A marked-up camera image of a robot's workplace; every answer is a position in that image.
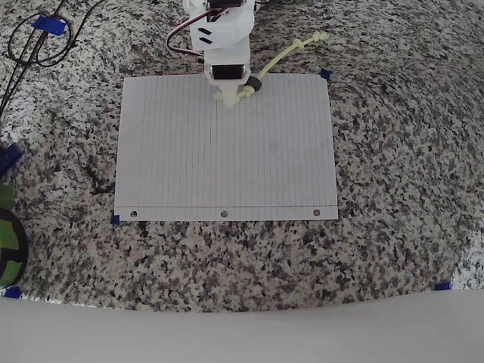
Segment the blue painter's tape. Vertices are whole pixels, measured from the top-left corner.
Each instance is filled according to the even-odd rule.
[[[54,34],[55,36],[61,36],[64,34],[66,24],[52,17],[40,17],[34,24],[32,24],[32,27],[44,30],[47,33]]]
[[[22,157],[22,153],[14,144],[0,155],[0,176],[4,175]]]
[[[329,70],[326,70],[325,68],[321,68],[321,78],[324,78],[327,81],[329,81],[330,77],[331,77],[331,72]]]
[[[444,291],[444,290],[452,290],[452,284],[450,282],[445,282],[444,284],[435,284],[433,287],[434,291]]]
[[[12,299],[19,299],[21,294],[20,288],[17,286],[10,287],[5,291],[5,297],[10,297]]]
[[[119,225],[119,216],[114,214],[111,216],[111,225]]]

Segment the black wire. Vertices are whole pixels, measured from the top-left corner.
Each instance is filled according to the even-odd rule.
[[[59,64],[61,61],[65,59],[65,57],[69,54],[70,50],[76,46],[76,40],[79,37],[79,34],[82,31],[82,28],[85,25],[85,22],[89,18],[89,16],[92,14],[94,9],[96,9],[97,6],[105,2],[106,0],[100,0],[96,2],[92,7],[85,13],[84,18],[82,19],[81,25],[79,26],[77,33],[73,36],[73,27],[72,24],[68,19],[65,17],[59,15],[59,11],[61,8],[64,6],[66,0],[61,0],[57,8],[55,9],[55,12],[52,15],[47,15],[45,13],[39,12],[34,15],[31,15],[30,17],[22,20],[14,29],[12,34],[10,35],[10,39],[8,40],[8,45],[7,45],[7,53],[8,57],[12,59],[16,64],[14,71],[11,74],[10,79],[8,80],[8,85],[7,88],[5,89],[5,93],[2,98],[2,102],[0,103],[0,117],[2,117],[2,114],[5,111],[5,108],[7,107],[8,102],[10,101],[13,93],[15,93],[15,90],[17,89],[18,85],[20,84],[20,81],[24,78],[25,73],[27,70],[32,66],[32,65],[38,65],[40,67],[48,68],[48,67],[53,67],[57,64]],[[55,55],[52,55],[50,57],[46,57],[44,59],[39,59],[39,51],[42,48],[42,46],[45,43],[45,40],[48,37],[48,32],[43,31],[42,34],[40,35],[39,39],[37,40],[36,44],[33,47],[32,52],[30,53],[30,56],[28,60],[23,60],[25,57],[27,50],[30,47],[30,43],[33,39],[34,34],[36,34],[39,30],[35,29],[30,33],[29,38],[26,41],[26,44],[24,45],[22,52],[20,53],[19,57],[15,57],[14,52],[12,51],[12,43],[14,41],[15,36],[17,35],[17,32],[19,29],[24,25],[25,23],[31,21],[35,17],[43,16],[45,19],[43,21],[46,21],[48,18],[50,19],[56,19],[63,21],[67,25],[67,42],[66,45]],[[14,81],[16,74],[18,73],[18,70],[22,67],[22,70],[17,77],[17,80]]]

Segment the sheet of paper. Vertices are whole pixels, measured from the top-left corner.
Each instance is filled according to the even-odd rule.
[[[120,220],[337,219],[326,80],[269,74],[231,110],[216,92],[203,75],[125,79]]]

